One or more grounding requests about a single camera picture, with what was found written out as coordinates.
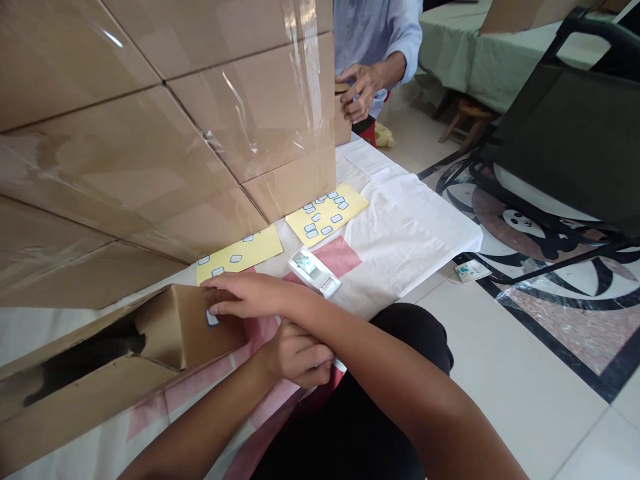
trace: blue shirt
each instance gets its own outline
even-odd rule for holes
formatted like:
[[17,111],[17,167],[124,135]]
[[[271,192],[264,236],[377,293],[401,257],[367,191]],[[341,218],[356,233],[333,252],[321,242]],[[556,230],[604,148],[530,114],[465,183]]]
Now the blue shirt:
[[[398,51],[407,61],[400,83],[411,80],[422,42],[421,13],[421,0],[333,0],[335,74],[354,63],[373,65]],[[384,89],[376,92],[372,117],[378,116],[386,96]]]

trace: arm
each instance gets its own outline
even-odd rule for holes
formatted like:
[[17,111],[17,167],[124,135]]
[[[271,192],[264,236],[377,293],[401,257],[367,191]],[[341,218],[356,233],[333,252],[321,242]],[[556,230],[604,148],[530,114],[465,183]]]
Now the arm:
[[352,122],[357,123],[369,116],[378,90],[391,90],[413,78],[422,42],[422,29],[418,24],[421,11],[422,3],[417,0],[392,0],[387,20],[391,26],[391,38],[385,59],[373,65],[352,65],[336,78],[336,82],[355,80],[340,98]]
[[212,308],[239,316],[278,311],[324,342],[406,434],[429,480],[527,478],[478,406],[426,358],[306,287],[264,277],[208,280],[241,299]]
[[286,378],[304,388],[322,385],[332,361],[331,350],[283,320],[272,340],[170,424],[119,478],[204,478],[276,383]]

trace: table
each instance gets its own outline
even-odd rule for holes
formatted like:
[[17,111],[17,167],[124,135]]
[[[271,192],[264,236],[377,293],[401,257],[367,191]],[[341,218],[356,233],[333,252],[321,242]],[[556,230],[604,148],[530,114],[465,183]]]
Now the table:
[[[419,66],[452,90],[466,93],[499,113],[506,112],[550,46],[561,22],[516,33],[479,35],[492,0],[449,3],[420,15]],[[589,18],[612,21],[613,15]],[[574,33],[558,53],[568,65],[591,68],[609,44]]]
[[[358,137],[336,149],[338,181],[346,181],[370,206],[313,250],[343,281],[332,298],[370,319],[404,296],[454,256],[478,251],[482,232],[418,178]],[[276,228],[284,254],[255,267],[284,277],[301,242],[282,219]],[[0,364],[18,358],[121,305],[169,283],[195,284],[195,264],[96,312],[64,309],[0,309]],[[256,323],[249,343],[144,403],[112,418],[10,478],[113,479],[170,422],[242,364],[277,330],[272,317]],[[256,451],[266,448],[293,408],[298,387],[282,382],[256,408],[207,478],[250,475]]]

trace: panda pattern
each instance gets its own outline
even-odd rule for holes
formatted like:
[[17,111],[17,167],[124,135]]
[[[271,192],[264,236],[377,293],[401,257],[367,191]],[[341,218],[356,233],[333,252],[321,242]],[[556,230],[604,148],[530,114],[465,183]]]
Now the panda pattern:
[[516,210],[506,209],[498,218],[536,242],[542,254],[549,260],[558,260],[558,251],[570,252],[578,246],[575,240],[541,227]]

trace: white floor tile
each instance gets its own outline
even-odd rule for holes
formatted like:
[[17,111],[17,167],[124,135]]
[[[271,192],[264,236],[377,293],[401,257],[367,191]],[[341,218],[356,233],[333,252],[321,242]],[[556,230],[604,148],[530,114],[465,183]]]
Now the white floor tile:
[[433,108],[416,82],[411,81],[393,89],[378,116],[395,140],[395,146],[381,151],[411,173],[422,172],[460,148],[452,140],[438,143],[447,124],[431,118]]
[[454,263],[449,262],[428,279],[424,280],[420,285],[411,290],[408,294],[402,297],[396,303],[416,303],[438,285],[440,285],[444,280],[449,278],[452,275],[455,275],[453,270]]
[[622,392],[613,402],[613,408],[640,432],[640,368],[622,388]]
[[549,480],[607,408],[476,283],[444,281],[418,305],[447,329],[452,378],[532,480]]
[[609,409],[555,480],[640,479],[640,433]]

